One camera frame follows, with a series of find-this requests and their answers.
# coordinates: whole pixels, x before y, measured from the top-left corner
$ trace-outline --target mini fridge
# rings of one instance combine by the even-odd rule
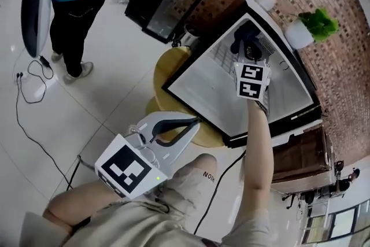
[[[247,22],[258,28],[256,40],[271,67],[269,127],[273,145],[321,123],[316,88],[298,54],[280,27],[255,2],[245,0],[210,34],[199,40],[190,58],[163,85],[163,89],[223,135],[225,145],[246,144],[247,102],[236,96],[234,61],[230,47],[234,32]]]

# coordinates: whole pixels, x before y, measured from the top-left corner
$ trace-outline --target white tile floor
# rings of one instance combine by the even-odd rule
[[[21,0],[0,0],[0,246],[16,246],[24,213],[42,213],[48,200],[66,189],[66,182],[39,146],[28,140],[16,122],[17,85],[13,74],[26,71],[31,61],[23,50],[20,28]],[[63,62],[53,64],[54,78],[47,81],[42,103],[19,103],[19,119],[27,133],[42,143],[60,168],[70,177],[76,156],[93,163],[115,134],[125,134],[130,124],[145,115],[153,96],[153,70],[160,55],[169,48],[143,34],[124,15],[125,7],[110,0],[97,15],[85,42],[85,61],[93,61],[94,73],[66,86]],[[43,55],[50,57],[47,41]],[[38,65],[32,70],[40,73]],[[43,85],[37,78],[23,84],[25,96],[39,99]],[[177,160],[180,168],[200,153],[212,153],[219,162],[219,175],[241,149],[200,149],[193,145]],[[228,222],[239,184],[240,164],[223,180],[213,206],[198,234],[219,241]],[[73,185],[96,179],[80,166]],[[274,246],[294,246],[299,224],[295,210],[287,211],[281,196],[272,193],[270,212]]]

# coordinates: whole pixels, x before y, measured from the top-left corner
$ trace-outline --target electrical outlet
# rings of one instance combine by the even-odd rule
[[[25,82],[31,76],[27,71],[21,71],[21,72],[18,72],[18,73],[23,73],[22,82]],[[14,73],[13,81],[14,81],[15,84],[17,83],[17,74],[16,73]]]

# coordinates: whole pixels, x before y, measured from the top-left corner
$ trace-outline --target white pot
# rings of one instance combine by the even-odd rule
[[[284,35],[291,47],[297,50],[314,42],[310,31],[300,19],[290,23]]]

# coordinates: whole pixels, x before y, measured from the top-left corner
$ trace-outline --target green plant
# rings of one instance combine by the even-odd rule
[[[305,24],[316,42],[327,39],[338,30],[338,21],[329,18],[325,8],[316,9],[314,13],[300,13],[298,17]]]

